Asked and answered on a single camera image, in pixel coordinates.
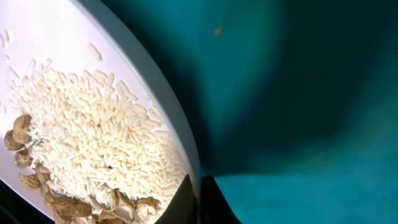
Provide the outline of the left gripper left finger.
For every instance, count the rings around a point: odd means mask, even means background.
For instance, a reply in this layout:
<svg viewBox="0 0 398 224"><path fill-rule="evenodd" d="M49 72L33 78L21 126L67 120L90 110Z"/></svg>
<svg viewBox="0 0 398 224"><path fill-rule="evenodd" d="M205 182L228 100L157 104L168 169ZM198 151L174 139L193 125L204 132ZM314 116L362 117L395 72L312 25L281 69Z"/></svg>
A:
<svg viewBox="0 0 398 224"><path fill-rule="evenodd" d="M197 202L188 174L155 224L197 224Z"/></svg>

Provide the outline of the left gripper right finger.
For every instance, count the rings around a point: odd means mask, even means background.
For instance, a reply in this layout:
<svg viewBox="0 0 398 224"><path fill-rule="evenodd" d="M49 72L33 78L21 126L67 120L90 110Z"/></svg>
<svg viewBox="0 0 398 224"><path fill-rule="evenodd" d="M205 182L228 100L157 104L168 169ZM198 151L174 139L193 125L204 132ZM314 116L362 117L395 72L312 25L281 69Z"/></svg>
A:
<svg viewBox="0 0 398 224"><path fill-rule="evenodd" d="M241 224L210 175L201 179L200 216L203 224Z"/></svg>

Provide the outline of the white plate with scraps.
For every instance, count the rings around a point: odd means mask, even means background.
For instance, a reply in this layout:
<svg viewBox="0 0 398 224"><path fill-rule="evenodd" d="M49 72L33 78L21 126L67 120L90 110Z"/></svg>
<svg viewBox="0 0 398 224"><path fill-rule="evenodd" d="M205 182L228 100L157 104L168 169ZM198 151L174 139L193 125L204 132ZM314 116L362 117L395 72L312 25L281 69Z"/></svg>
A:
<svg viewBox="0 0 398 224"><path fill-rule="evenodd" d="M48 62L53 69L81 75L113 73L144 106L156 106L186 165L200 222L201 168L187 117L164 74L145 47L101 1L1 2L1 134L19 111L10 85Z"/></svg>

